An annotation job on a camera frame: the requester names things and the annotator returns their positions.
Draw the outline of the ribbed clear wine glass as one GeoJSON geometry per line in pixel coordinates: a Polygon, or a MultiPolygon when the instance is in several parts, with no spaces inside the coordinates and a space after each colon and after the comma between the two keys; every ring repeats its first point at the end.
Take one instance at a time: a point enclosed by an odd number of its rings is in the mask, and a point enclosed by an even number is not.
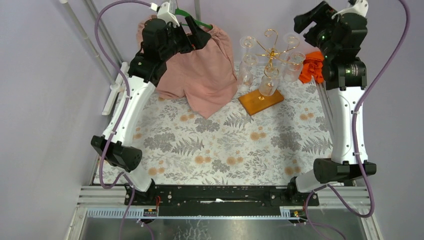
{"type": "Polygon", "coordinates": [[[303,70],[303,62],[306,56],[301,52],[292,52],[284,69],[283,79],[287,82],[295,82],[303,70]]]}

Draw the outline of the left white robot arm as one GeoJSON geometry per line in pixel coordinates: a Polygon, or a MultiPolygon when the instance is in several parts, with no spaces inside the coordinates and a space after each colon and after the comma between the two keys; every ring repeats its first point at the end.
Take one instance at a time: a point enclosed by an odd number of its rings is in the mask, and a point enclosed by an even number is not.
{"type": "Polygon", "coordinates": [[[136,199],[144,206],[152,204],[155,192],[152,179],[142,172],[143,153],[133,147],[133,134],[150,96],[167,70],[167,61],[177,54],[203,49],[211,35],[192,16],[185,17],[191,31],[186,34],[181,25],[153,18],[142,29],[139,50],[123,76],[124,93],[115,115],[101,136],[94,135],[91,146],[101,161],[120,169],[129,185],[136,190],[136,199]]]}

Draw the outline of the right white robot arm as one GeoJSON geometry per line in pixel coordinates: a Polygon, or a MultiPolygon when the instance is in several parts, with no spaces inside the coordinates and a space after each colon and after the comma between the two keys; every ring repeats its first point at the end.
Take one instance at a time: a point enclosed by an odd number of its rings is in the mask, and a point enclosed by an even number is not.
{"type": "Polygon", "coordinates": [[[368,159],[360,114],[368,83],[367,67],[358,53],[368,33],[368,9],[366,0],[351,0],[342,10],[322,1],[293,20],[294,31],[323,55],[318,93],[333,144],[329,158],[315,159],[312,170],[290,180],[286,198],[293,206],[301,205],[307,192],[328,183],[344,183],[377,171],[368,159]]]}

